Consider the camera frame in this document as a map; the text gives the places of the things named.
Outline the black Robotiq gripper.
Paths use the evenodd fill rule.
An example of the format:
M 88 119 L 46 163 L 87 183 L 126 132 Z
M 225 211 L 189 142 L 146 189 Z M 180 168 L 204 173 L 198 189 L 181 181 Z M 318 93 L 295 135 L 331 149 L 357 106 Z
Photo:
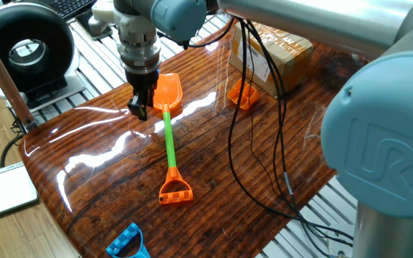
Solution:
M 136 74 L 134 72 L 125 72 L 128 83 L 137 92 L 128 101 L 128 108 L 132 115 L 139 120 L 147 120 L 147 107 L 153 107 L 154 91 L 157 88 L 159 79 L 159 69 L 149 73 Z

